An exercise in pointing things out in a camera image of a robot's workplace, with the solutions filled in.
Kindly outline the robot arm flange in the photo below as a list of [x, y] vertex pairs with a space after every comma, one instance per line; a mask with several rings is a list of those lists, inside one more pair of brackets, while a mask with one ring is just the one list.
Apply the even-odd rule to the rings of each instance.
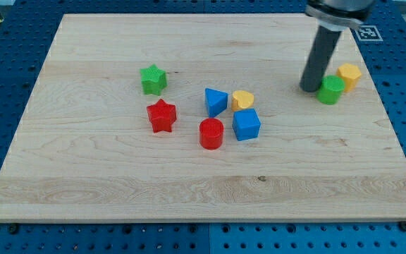
[[375, 0], [308, 0], [304, 13], [331, 31], [358, 29], [369, 17]]

